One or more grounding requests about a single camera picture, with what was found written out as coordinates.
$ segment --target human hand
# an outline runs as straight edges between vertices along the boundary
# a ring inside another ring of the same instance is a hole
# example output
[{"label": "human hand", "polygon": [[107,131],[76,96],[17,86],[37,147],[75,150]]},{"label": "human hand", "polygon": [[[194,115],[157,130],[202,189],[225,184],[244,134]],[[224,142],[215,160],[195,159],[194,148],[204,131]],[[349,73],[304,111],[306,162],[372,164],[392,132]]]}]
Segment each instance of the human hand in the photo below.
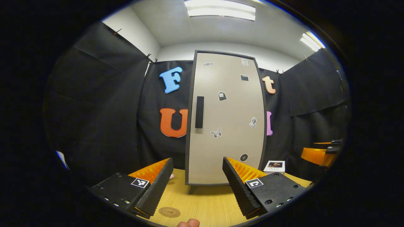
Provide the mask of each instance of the human hand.
[{"label": "human hand", "polygon": [[196,219],[189,219],[188,222],[180,222],[177,227],[199,227],[200,222]]}]

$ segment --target fluorescent light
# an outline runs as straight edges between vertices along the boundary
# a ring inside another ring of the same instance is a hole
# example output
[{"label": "fluorescent light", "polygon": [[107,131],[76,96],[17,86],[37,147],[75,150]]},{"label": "fluorescent light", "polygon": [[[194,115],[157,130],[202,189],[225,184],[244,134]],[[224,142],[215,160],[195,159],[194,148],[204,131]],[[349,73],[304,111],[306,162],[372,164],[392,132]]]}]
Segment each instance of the fluorescent light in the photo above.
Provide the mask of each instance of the fluorescent light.
[{"label": "fluorescent light", "polygon": [[312,40],[314,40],[318,45],[321,46],[321,48],[325,48],[324,44],[311,32],[306,32],[306,34],[312,38]]},{"label": "fluorescent light", "polygon": [[184,1],[190,17],[225,16],[255,21],[255,7],[226,0]]},{"label": "fluorescent light", "polygon": [[185,1],[184,3],[187,8],[213,6],[213,7],[233,8],[255,13],[255,7],[226,0],[189,0]]},{"label": "fluorescent light", "polygon": [[302,43],[306,44],[308,47],[310,47],[312,50],[314,50],[316,52],[319,50],[319,48],[316,48],[313,44],[311,44],[307,39],[305,39],[303,37],[300,39],[300,41]]},{"label": "fluorescent light", "polygon": [[306,44],[314,51],[318,51],[321,48],[325,48],[324,44],[311,32],[303,33],[300,41]]},{"label": "fluorescent light", "polygon": [[313,46],[315,46],[317,49],[320,49],[320,45],[318,45],[312,38],[310,38],[308,35],[303,33],[303,38],[309,41]]},{"label": "fluorescent light", "polygon": [[227,16],[227,17],[237,17],[246,20],[255,20],[254,15],[250,15],[244,12],[233,11],[229,9],[216,9],[216,8],[201,8],[188,11],[190,17],[195,16]]}]

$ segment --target white wall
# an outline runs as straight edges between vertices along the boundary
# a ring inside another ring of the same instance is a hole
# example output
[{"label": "white wall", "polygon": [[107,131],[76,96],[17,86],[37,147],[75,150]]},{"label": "white wall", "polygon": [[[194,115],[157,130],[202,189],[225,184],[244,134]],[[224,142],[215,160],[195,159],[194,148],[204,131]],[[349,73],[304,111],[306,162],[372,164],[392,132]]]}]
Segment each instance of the white wall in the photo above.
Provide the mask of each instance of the white wall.
[{"label": "white wall", "polygon": [[103,23],[131,42],[154,61],[160,45],[131,7],[126,7],[103,20]]},{"label": "white wall", "polygon": [[300,62],[294,57],[273,50],[226,42],[197,42],[163,47],[157,59],[158,61],[193,60],[195,50],[215,50],[255,57],[258,67],[270,71],[277,69],[279,72],[286,71]]}]

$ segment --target door frame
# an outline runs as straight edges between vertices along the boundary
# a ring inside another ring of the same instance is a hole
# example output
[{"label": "door frame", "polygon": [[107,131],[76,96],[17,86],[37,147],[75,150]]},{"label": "door frame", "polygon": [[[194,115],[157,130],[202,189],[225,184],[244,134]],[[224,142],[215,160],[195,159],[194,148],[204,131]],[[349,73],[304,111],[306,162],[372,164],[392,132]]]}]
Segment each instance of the door frame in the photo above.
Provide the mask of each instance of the door frame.
[{"label": "door frame", "polygon": [[[208,53],[208,54],[219,54],[219,55],[230,55],[230,56],[235,56],[235,57],[241,57],[241,58],[246,58],[254,61],[255,67],[257,68],[258,72],[258,77],[261,80],[261,73],[259,71],[257,61],[255,60],[254,57],[246,56],[246,55],[240,55],[240,54],[234,54],[234,53],[228,53],[228,52],[221,52],[221,51],[211,51],[211,50],[195,50],[194,54],[194,62],[192,65],[192,74],[191,74],[191,84],[189,85],[189,101],[188,101],[188,119],[187,119],[187,134],[186,134],[186,144],[185,144],[185,185],[191,185],[191,186],[219,186],[219,185],[229,185],[229,183],[224,183],[224,184],[190,184],[188,182],[188,171],[189,171],[189,143],[190,143],[190,136],[191,136],[191,115],[192,115],[192,101],[194,98],[194,82],[195,82],[195,70],[196,70],[196,57],[198,53]],[[259,161],[258,169],[262,168],[263,165],[263,159],[264,159],[264,153],[265,153],[265,146],[267,142],[267,114],[266,114],[266,100],[265,100],[265,85],[263,83],[260,83],[261,85],[261,92],[262,92],[262,99],[263,99],[263,104],[264,104],[264,141],[263,141],[263,146],[262,146],[262,153],[261,153],[261,159]]]}]

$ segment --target letter u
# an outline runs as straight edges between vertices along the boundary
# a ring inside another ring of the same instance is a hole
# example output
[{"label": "letter u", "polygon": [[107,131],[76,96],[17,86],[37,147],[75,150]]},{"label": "letter u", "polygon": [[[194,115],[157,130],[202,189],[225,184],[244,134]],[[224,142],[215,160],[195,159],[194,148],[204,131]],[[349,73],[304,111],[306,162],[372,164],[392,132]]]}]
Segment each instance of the letter u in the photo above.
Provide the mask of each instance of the letter u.
[{"label": "letter u", "polygon": [[181,128],[179,130],[174,130],[171,128],[171,120],[173,118],[173,114],[175,113],[174,109],[171,108],[162,108],[160,110],[161,113],[161,122],[160,122],[160,130],[161,132],[168,137],[183,137],[187,133],[187,119],[188,119],[188,110],[181,109],[179,113],[182,115],[181,120]]}]

